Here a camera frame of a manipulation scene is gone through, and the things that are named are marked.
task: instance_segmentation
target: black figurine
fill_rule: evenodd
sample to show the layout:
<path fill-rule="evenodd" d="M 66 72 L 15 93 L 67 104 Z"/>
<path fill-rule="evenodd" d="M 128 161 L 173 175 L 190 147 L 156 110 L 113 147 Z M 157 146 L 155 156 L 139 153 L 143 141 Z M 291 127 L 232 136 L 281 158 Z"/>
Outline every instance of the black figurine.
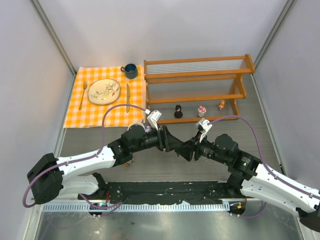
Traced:
<path fill-rule="evenodd" d="M 182 113 L 181 111 L 181 106 L 180 105 L 175 105 L 175 113 L 174 113 L 174 116 L 177 118 L 177 119 L 180 119 L 182 118 L 184 114 Z"/>

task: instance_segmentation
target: black base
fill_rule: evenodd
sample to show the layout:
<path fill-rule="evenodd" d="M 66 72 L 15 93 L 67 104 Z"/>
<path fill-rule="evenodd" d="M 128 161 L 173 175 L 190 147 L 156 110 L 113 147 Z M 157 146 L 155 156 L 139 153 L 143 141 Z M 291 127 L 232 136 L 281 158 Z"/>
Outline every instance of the black base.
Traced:
<path fill-rule="evenodd" d="M 217 181 L 170 181 L 170 182 L 108 182 L 100 193 L 90 195 L 90 200 L 106 200 L 109 191 L 111 204 L 172 205 L 182 201 L 192 205 L 221 204 L 224 198 L 243 198 L 230 195 L 227 183 Z"/>
<path fill-rule="evenodd" d="M 174 113 L 174 117 L 175 117 L 176 119 L 182 118 L 183 115 L 184 115 L 184 114 L 183 114 L 181 111 L 176 111 L 176 112 Z"/>

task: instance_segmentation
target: white wall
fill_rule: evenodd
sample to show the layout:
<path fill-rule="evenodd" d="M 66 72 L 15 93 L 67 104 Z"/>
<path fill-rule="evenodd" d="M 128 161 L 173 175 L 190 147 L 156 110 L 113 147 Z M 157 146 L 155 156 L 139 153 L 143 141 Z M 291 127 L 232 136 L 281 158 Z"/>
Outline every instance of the white wall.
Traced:
<path fill-rule="evenodd" d="M 320 1 L 297 1 L 256 76 L 289 177 L 320 189 Z"/>
<path fill-rule="evenodd" d="M 0 239 L 21 240 L 27 173 L 54 150 L 72 75 L 29 1 L 0 1 L 0 35 Z"/>
<path fill-rule="evenodd" d="M 251 54 L 286 0 L 40 0 L 78 67 Z"/>

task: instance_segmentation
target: blue mug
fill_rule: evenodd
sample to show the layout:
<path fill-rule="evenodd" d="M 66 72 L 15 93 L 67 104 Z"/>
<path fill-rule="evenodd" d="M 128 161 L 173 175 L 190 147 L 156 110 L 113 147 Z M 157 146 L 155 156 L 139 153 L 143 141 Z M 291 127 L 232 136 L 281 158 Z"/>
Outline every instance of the blue mug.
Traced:
<path fill-rule="evenodd" d="M 125 67 L 122 66 L 120 69 L 128 79 L 134 79 L 138 76 L 138 68 L 132 63 L 126 65 Z"/>

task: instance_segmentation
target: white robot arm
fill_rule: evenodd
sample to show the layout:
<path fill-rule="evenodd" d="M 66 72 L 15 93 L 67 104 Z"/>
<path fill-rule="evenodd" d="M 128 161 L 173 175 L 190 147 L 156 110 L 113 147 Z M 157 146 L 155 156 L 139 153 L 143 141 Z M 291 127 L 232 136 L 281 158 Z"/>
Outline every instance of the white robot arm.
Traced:
<path fill-rule="evenodd" d="M 145 132 L 140 123 L 130 128 L 100 150 L 71 157 L 55 158 L 46 154 L 28 173 L 31 183 L 42 171 L 59 165 L 40 177 L 31 187 L 36 204 L 47 203 L 57 197 L 85 194 L 99 197 L 105 181 L 99 174 L 80 176 L 102 168 L 122 165 L 132 159 L 132 154 L 156 147 L 160 151 L 175 151 L 187 161 L 201 156 L 228 166 L 231 173 L 226 185 L 228 192 L 244 197 L 257 198 L 300 218 L 308 228 L 320 232 L 320 194 L 318 189 L 302 185 L 267 166 L 259 158 L 238 148 L 238 143 L 227 134 L 215 142 L 207 141 L 206 134 L 212 127 L 204 118 L 196 126 L 195 137 L 182 142 L 172 136 L 167 127 L 157 125 L 161 113 L 152 112 L 147 118 L 152 130 Z M 84 159 L 76 163 L 69 162 Z"/>

